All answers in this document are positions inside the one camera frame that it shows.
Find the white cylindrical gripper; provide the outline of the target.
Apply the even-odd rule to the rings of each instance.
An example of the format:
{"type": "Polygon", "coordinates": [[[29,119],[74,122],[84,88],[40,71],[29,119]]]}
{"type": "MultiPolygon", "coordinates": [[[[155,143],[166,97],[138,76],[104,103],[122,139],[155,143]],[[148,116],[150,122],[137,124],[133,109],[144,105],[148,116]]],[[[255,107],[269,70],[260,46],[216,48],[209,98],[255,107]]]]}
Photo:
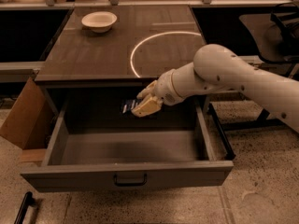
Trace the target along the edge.
{"type": "Polygon", "coordinates": [[[184,99],[176,92],[172,75],[175,70],[169,70],[163,73],[157,81],[152,81],[145,89],[143,89],[137,96],[137,99],[143,99],[138,104],[132,113],[137,117],[146,117],[161,110],[162,104],[177,105],[182,103],[184,99]]]}

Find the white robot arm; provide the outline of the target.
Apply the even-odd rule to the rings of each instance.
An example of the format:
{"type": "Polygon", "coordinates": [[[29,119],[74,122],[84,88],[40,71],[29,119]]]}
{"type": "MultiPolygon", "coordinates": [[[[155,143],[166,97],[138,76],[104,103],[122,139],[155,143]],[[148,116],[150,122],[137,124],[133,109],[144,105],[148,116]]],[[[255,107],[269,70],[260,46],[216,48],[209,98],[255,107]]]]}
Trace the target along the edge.
{"type": "Polygon", "coordinates": [[[163,105],[176,105],[194,95],[234,89],[299,132],[299,82],[255,68],[217,44],[201,47],[193,62],[163,73],[141,91],[132,113],[146,117],[163,105]]]}

